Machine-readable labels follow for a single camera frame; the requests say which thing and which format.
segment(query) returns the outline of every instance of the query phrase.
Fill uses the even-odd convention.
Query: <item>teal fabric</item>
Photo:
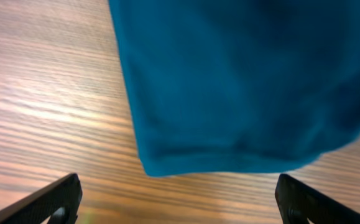
[[[150,176],[283,172],[360,134],[360,0],[109,0]]]

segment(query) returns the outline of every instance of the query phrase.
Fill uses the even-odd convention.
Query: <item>tabletop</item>
[[[142,170],[106,0],[0,0],[0,209],[80,176],[77,223],[281,223],[279,174]],[[360,140],[290,174],[360,212]]]

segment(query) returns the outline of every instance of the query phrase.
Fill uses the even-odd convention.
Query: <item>wooden table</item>
[[[78,223],[281,223],[278,174],[144,174],[106,0],[0,0],[0,209],[69,172]],[[291,174],[360,212],[360,141]]]

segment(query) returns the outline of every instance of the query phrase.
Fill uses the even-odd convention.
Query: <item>wood grain surface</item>
[[[281,223],[278,174],[144,174],[106,0],[0,0],[0,209],[69,172],[78,223]],[[360,141],[290,174],[360,212]]]

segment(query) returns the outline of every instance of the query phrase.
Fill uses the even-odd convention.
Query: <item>teal cloth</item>
[[[150,176],[283,172],[360,134],[360,0],[109,0]]]

